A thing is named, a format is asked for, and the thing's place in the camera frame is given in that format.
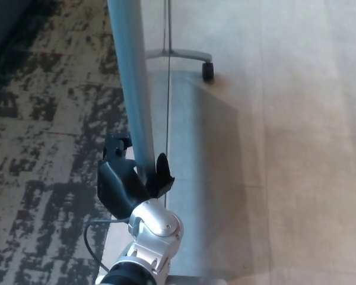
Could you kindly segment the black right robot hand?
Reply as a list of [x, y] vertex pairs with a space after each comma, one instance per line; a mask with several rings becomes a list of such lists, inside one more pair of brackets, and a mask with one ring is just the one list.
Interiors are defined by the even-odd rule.
[[97, 196], [118, 220], [129, 219], [142, 202], [166, 194], [174, 182], [164, 153], [158, 156], [156, 172], [143, 182], [135, 171], [136, 161], [126, 158], [131, 146], [130, 136], [108, 134], [98, 162]]

